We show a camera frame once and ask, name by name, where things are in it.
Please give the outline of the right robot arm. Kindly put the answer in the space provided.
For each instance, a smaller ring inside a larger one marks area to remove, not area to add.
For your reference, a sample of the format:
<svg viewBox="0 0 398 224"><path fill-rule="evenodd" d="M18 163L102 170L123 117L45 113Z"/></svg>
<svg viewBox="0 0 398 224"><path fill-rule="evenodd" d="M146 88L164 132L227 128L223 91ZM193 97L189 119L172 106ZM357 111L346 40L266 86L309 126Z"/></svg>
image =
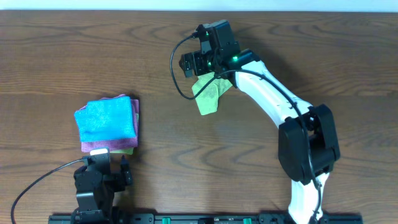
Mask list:
<svg viewBox="0 0 398 224"><path fill-rule="evenodd" d="M278 128L278 159L292 181L288 213L295 223L318 223L323 189L340 148L333 114L326 105L313 106L294 95L251 50L222 57L214 50L183 54L186 77L213 74L249 95Z"/></svg>

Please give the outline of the green microfibre cloth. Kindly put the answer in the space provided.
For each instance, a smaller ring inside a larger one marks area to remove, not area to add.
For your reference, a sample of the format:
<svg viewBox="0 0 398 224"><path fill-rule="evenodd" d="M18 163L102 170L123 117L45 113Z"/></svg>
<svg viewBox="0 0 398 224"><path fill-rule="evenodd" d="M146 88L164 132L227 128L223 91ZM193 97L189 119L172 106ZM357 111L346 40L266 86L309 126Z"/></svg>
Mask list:
<svg viewBox="0 0 398 224"><path fill-rule="evenodd" d="M214 77L214 73L207 73L198 77L192 86L192 92L196 95ZM215 113L218 109L219 97L232 87L229 80L213 80L198 97L195 98L199 112L202 116Z"/></svg>

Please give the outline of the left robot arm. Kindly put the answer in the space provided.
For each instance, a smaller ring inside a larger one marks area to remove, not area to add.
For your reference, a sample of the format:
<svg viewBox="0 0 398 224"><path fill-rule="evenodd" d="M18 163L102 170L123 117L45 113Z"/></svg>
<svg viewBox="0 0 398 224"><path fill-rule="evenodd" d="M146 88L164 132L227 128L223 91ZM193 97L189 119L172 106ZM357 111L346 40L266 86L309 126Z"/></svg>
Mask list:
<svg viewBox="0 0 398 224"><path fill-rule="evenodd" d="M84 157L83 162L73 175L78 208L70 223L129 223L131 216L113 205L114 194L132 185L129 161L122 157L117 172L111 171L108 153Z"/></svg>

